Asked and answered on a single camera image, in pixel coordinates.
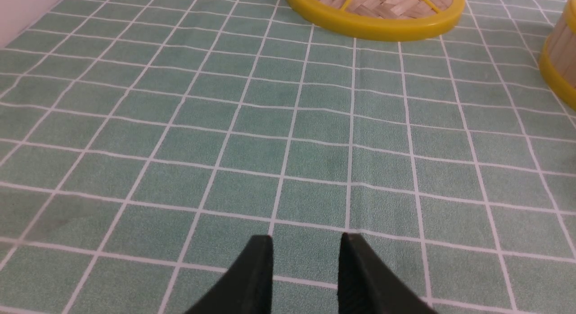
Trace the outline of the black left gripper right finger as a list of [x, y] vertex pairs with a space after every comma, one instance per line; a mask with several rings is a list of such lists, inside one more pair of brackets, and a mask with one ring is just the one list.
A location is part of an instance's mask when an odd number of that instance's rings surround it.
[[383, 263], [360, 234], [342, 234], [337, 284], [340, 314], [436, 312]]

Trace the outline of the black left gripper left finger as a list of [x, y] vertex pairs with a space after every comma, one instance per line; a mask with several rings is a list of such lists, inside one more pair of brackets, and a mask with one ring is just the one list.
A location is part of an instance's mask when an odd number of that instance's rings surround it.
[[186, 313], [271, 313], [273, 256], [272, 237], [251, 236], [228, 271]]

